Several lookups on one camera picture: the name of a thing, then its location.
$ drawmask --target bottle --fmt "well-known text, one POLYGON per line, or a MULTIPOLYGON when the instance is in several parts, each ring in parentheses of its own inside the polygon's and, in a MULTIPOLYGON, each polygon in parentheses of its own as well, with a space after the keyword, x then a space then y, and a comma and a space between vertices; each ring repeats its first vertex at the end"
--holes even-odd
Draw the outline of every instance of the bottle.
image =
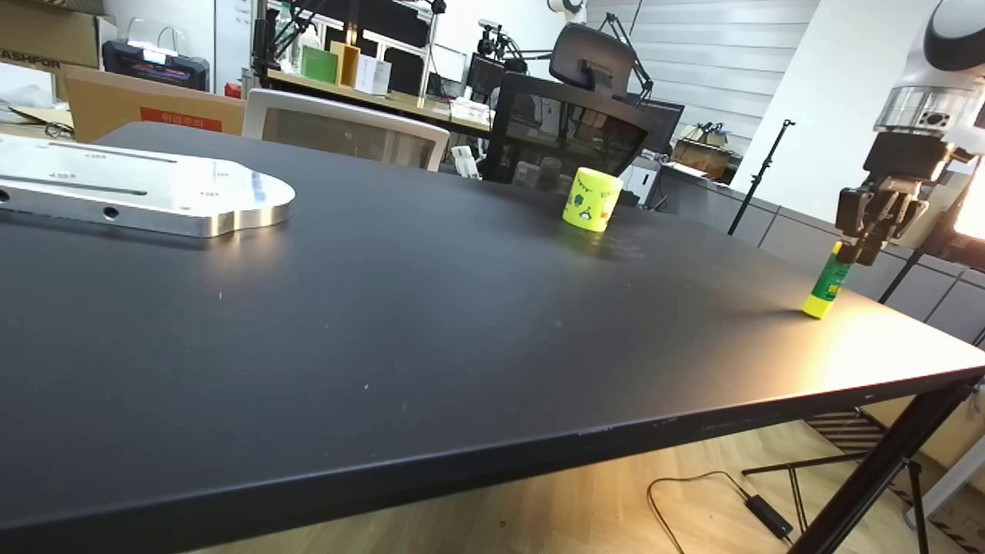
POLYGON ((809 294, 807 303, 799 306, 799 311, 804 311, 807 317, 823 320, 823 317, 830 311, 830 306, 833 306, 843 279, 849 276, 849 268, 851 268, 851 266, 843 261, 843 258, 836 258, 836 252, 841 252, 841 245, 833 245, 833 251, 830 251, 830 255, 828 255, 828 266, 823 268, 812 294, 809 294))

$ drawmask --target black table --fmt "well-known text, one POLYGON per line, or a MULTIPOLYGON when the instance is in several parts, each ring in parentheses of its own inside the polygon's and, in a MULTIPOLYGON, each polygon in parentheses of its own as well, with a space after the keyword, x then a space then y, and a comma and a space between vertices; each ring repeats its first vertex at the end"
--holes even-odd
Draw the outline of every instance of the black table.
POLYGON ((297 188, 215 245, 0 221, 0 552, 172 552, 920 393, 795 552, 833 552, 981 350, 720 235, 175 125, 297 188))

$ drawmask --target black chair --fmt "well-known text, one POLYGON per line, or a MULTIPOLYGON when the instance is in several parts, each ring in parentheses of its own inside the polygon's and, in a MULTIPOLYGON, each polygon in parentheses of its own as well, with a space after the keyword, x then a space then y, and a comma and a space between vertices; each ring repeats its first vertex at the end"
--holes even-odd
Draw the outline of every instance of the black chair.
POLYGON ((663 125, 652 108, 503 74, 483 180, 566 193, 577 167, 617 176, 652 125, 663 125))

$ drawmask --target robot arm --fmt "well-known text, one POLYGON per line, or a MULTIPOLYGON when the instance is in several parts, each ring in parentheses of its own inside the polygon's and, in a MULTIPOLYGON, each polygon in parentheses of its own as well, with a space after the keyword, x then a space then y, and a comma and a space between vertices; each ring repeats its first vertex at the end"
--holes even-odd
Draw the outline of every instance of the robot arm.
POLYGON ((927 214, 927 192, 953 151, 985 154, 985 0, 942 0, 909 53, 867 151, 867 180, 843 188, 843 266, 870 266, 885 241, 927 214))

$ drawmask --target floor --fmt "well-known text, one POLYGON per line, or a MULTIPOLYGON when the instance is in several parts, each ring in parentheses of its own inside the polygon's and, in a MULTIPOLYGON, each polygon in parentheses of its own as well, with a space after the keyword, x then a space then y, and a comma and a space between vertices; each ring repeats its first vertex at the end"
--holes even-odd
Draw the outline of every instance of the floor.
MULTIPOLYGON (((833 455, 836 450, 804 421, 686 444, 617 461, 589 464, 503 486, 457 492, 402 509, 345 518, 292 534, 207 549, 207 554, 674 554, 642 489, 656 478, 686 478, 833 455)), ((828 464, 799 474, 807 515, 816 515, 851 464, 828 464)), ((786 474, 742 481, 792 525, 786 474)), ((657 484, 656 501, 686 554, 779 554, 773 540, 742 506, 722 478, 695 484, 657 484)), ((841 554, 914 554, 918 543, 903 520, 906 506, 885 492, 841 554)), ((962 554, 937 531, 929 531, 932 554, 962 554)))

